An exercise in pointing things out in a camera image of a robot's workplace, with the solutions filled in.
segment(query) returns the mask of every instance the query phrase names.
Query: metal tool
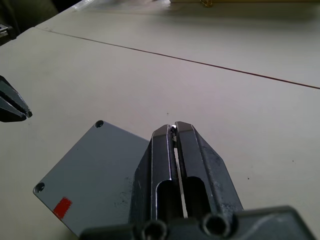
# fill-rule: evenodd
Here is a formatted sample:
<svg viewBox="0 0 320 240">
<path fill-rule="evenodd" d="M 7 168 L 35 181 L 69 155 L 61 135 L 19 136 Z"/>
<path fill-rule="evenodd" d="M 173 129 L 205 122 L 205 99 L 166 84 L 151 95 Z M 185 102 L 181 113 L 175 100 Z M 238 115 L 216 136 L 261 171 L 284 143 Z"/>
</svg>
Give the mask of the metal tool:
<svg viewBox="0 0 320 240">
<path fill-rule="evenodd" d="M 12 26 L 0 24 L 0 46 L 16 38 L 16 31 Z"/>
<path fill-rule="evenodd" d="M 0 122 L 20 122 L 32 116 L 32 112 L 20 94 L 0 76 Z"/>
<path fill-rule="evenodd" d="M 243 210 L 222 158 L 191 124 L 175 125 L 154 131 L 135 171 L 129 223 L 81 240 L 315 239 L 291 207 Z"/>
</svg>

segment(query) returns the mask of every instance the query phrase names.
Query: small gray object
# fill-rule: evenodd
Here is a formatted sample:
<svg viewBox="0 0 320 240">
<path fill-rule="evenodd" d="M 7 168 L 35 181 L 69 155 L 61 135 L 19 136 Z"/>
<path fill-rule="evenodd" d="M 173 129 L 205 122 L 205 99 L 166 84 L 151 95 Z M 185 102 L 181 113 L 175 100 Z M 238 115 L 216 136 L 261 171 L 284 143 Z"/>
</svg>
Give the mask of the small gray object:
<svg viewBox="0 0 320 240">
<path fill-rule="evenodd" d="M 62 198 L 72 202 L 60 220 L 77 236 L 88 228 L 128 223 L 133 177 L 149 144 L 101 122 L 33 190 L 52 212 Z"/>
</svg>

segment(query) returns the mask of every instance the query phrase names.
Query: black plastic mount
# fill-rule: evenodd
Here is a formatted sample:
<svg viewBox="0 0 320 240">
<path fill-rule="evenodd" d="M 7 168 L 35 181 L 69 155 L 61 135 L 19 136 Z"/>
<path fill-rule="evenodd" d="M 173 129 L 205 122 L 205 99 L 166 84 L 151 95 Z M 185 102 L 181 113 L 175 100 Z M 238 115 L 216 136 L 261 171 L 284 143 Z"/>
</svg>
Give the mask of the black plastic mount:
<svg viewBox="0 0 320 240">
<path fill-rule="evenodd" d="M 222 158 L 191 124 L 175 126 L 153 132 L 134 175 L 129 224 L 89 229 L 80 239 L 315 239 L 291 207 L 244 211 Z"/>
</svg>

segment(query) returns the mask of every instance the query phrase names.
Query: gray metal plate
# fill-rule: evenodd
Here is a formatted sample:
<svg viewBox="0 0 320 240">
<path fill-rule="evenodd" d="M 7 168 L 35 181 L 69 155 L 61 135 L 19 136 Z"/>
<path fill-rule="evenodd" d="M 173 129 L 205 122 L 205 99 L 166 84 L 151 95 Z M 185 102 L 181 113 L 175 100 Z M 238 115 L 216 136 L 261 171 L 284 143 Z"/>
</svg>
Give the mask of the gray metal plate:
<svg viewBox="0 0 320 240">
<path fill-rule="evenodd" d="M 63 203 L 57 206 L 63 198 L 71 201 L 60 220 L 77 236 L 91 227 L 126 224 L 134 173 L 148 144 L 107 122 L 92 126 L 40 181 L 44 188 L 33 192 L 52 212 L 63 210 Z"/>
</svg>

